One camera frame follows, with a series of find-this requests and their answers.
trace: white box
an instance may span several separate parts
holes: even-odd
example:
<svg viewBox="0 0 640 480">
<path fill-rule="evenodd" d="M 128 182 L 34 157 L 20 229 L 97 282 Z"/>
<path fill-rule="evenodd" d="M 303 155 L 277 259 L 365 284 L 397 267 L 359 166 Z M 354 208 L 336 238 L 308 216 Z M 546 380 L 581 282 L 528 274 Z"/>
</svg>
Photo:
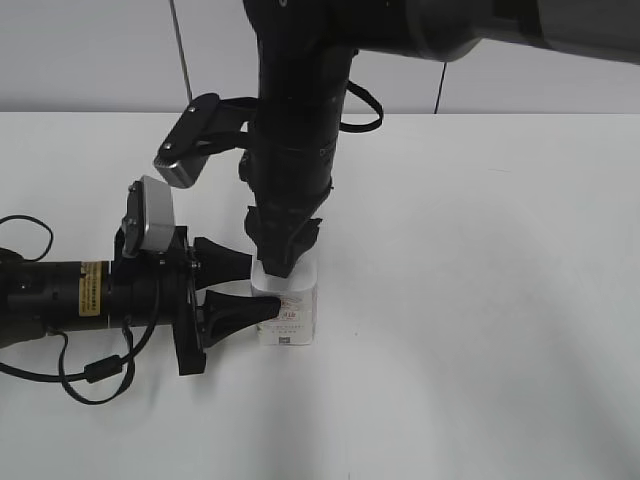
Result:
<svg viewBox="0 0 640 480">
<path fill-rule="evenodd" d="M 289 278 L 267 275 L 262 262 L 253 259 L 253 295 L 273 295 L 282 300 L 278 317 L 258 324 L 261 345 L 309 345 L 313 341 L 317 314 L 317 282 L 317 261 L 311 251 L 300 257 Z"/>
</svg>

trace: black wire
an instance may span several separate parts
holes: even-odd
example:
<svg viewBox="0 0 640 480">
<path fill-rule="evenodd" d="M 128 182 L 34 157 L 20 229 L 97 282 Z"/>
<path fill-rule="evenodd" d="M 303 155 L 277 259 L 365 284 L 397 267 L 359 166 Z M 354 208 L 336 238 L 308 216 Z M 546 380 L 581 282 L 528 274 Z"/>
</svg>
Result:
<svg viewBox="0 0 640 480">
<path fill-rule="evenodd" d="M 156 325 L 158 324 L 158 318 L 160 317 L 161 297 L 162 297 L 161 283 L 160 283 L 160 280 L 158 279 L 156 282 L 156 300 L 153 306 L 153 313 L 152 313 L 151 320 L 147 324 L 147 328 L 142 334 L 142 337 L 140 338 L 138 343 L 133 347 L 131 352 L 126 354 L 124 357 L 121 357 L 120 359 L 121 365 L 124 365 L 128 363 L 130 360 L 132 360 L 133 358 L 135 358 L 149 342 L 149 339 L 151 338 L 151 335 L 153 334 L 153 331 L 155 330 Z M 27 370 L 22 370 L 16 367 L 12 367 L 2 362 L 0 362 L 0 373 L 5 373 L 13 377 L 22 378 L 23 380 L 29 380 L 31 382 L 38 382 L 38 383 L 61 383 L 62 382 L 62 378 L 60 377 L 59 374 L 47 375 L 44 373 L 29 372 Z M 72 375 L 65 375 L 65 378 L 67 382 L 78 382 L 80 380 L 86 380 L 87 376 L 83 372 L 83 373 L 74 373 Z"/>
<path fill-rule="evenodd" d="M 131 352 L 133 350 L 133 334 L 131 333 L 131 329 L 129 328 L 128 323 L 124 323 L 122 325 L 122 334 L 127 341 L 129 352 Z M 120 382 L 120 386 L 110 397 L 104 398 L 102 400 L 90 400 L 83 395 L 80 395 L 80 393 L 78 393 L 78 391 L 71 386 L 67 379 L 67 374 L 64 371 L 64 357 L 67 353 L 67 347 L 69 346 L 69 336 L 66 333 L 60 331 L 54 332 L 54 335 L 60 335 L 62 338 L 64 338 L 64 346 L 62 347 L 60 356 L 58 357 L 58 375 L 60 375 L 60 383 L 62 384 L 62 388 L 64 389 L 64 391 L 77 402 L 80 402 L 83 405 L 104 405 L 105 403 L 110 402 L 114 398 L 127 391 L 133 383 L 133 378 L 136 374 L 136 364 L 133 361 L 133 357 L 130 357 L 127 361 L 127 371 L 122 378 L 122 382 Z"/>
<path fill-rule="evenodd" d="M 444 79 L 445 79 L 445 76 L 447 75 L 447 65 L 448 63 L 445 62 L 444 65 L 442 66 L 442 76 L 440 77 L 440 86 L 438 87 L 438 98 L 436 99 L 436 106 L 433 109 L 434 115 L 437 115 L 438 111 L 440 110 L 440 99 L 442 98 L 442 89 L 444 88 Z"/>
<path fill-rule="evenodd" d="M 377 120 L 371 123 L 365 123 L 364 125 L 353 125 L 351 123 L 340 122 L 340 130 L 346 133 L 367 133 L 376 130 L 382 126 L 384 120 L 384 108 L 382 104 L 376 100 L 376 98 L 365 88 L 361 87 L 357 83 L 349 80 L 347 84 L 347 90 L 370 106 L 374 112 L 378 114 Z"/>
<path fill-rule="evenodd" d="M 135 358 L 142 351 L 142 349 L 147 346 L 147 343 L 149 343 L 149 339 L 151 338 L 151 335 L 153 335 L 153 332 L 156 329 L 156 325 L 158 325 L 158 319 L 160 317 L 160 299 L 161 298 L 162 298 L 162 282 L 160 281 L 160 278 L 158 278 L 156 280 L 156 299 L 153 304 L 153 314 L 151 316 L 151 320 L 149 320 L 149 323 L 147 324 L 147 328 L 142 334 L 142 337 L 140 337 L 140 340 L 138 341 L 138 343 L 136 343 L 135 347 L 133 347 L 130 353 L 122 357 L 123 365 L 127 363 L 130 359 Z"/>
<path fill-rule="evenodd" d="M 33 263 L 33 262 L 39 262 L 44 257 L 46 257 L 51 251 L 51 247 L 53 245 L 53 230 L 51 230 L 49 225 L 44 223 L 42 220 L 38 220 L 37 218 L 31 217 L 29 215 L 9 215 L 8 217 L 0 218 L 0 225 L 2 225 L 3 223 L 10 222 L 12 220 L 24 220 L 25 222 L 35 223 L 36 225 L 41 226 L 47 232 L 49 232 L 49 243 L 47 244 L 47 247 L 44 249 L 44 252 L 42 253 L 42 255 L 40 255 L 37 258 L 25 258 L 22 261 L 27 263 Z"/>
<path fill-rule="evenodd" d="M 59 375 L 46 375 L 44 373 L 34 373 L 27 370 L 21 370 L 19 368 L 12 367 L 5 363 L 0 362 L 0 373 L 11 375 L 12 377 L 22 378 L 23 380 L 29 380 L 30 382 L 39 383 L 60 383 Z M 67 381 L 78 382 L 86 378 L 84 373 L 75 373 L 73 375 L 67 375 Z"/>
</svg>

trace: black robotic arm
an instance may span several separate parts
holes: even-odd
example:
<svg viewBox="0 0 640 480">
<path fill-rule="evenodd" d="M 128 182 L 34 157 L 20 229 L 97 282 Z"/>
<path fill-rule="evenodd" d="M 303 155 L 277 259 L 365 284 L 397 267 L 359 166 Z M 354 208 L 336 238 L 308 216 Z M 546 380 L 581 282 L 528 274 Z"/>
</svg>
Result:
<svg viewBox="0 0 640 480">
<path fill-rule="evenodd" d="M 244 118 L 249 133 L 234 145 L 246 149 L 241 178 L 256 199 L 245 227 L 265 270 L 282 277 L 316 242 L 320 221 L 312 217 L 331 190 L 351 62 L 359 49 L 452 61 L 488 38 L 640 63 L 635 0 L 244 0 L 244 5 L 260 58 L 258 99 Z M 168 138 L 163 145 L 172 143 Z M 164 154 L 161 148 L 159 157 Z M 184 186 L 167 174 L 168 165 L 160 162 L 165 178 Z"/>
</svg>

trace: white tabletop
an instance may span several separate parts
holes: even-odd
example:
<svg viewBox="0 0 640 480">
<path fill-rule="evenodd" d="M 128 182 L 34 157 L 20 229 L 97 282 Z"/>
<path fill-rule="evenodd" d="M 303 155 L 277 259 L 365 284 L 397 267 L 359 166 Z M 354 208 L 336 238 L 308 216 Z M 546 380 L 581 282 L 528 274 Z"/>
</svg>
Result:
<svg viewBox="0 0 640 480">
<path fill-rule="evenodd" d="M 175 118 L 0 114 L 0 215 L 48 222 L 51 259 L 110 259 Z M 0 377 L 0 476 L 639 478 L 639 132 L 638 116 L 416 115 L 343 135 L 312 346 L 248 329 L 180 378 L 164 327 L 104 407 Z M 250 251 L 238 160 L 210 160 L 176 214 Z M 25 255 L 44 239 L 0 227 Z M 60 343 L 0 360 L 54 372 Z M 123 351 L 117 332 L 73 334 L 68 369 Z"/>
</svg>

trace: yellow label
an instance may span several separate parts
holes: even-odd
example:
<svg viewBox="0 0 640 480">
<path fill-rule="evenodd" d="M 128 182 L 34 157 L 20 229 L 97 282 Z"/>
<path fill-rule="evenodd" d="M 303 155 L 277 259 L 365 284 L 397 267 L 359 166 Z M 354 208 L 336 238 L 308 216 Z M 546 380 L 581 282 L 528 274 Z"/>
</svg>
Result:
<svg viewBox="0 0 640 480">
<path fill-rule="evenodd" d="M 102 262 L 83 262 L 80 266 L 78 314 L 81 317 L 100 316 Z"/>
</svg>

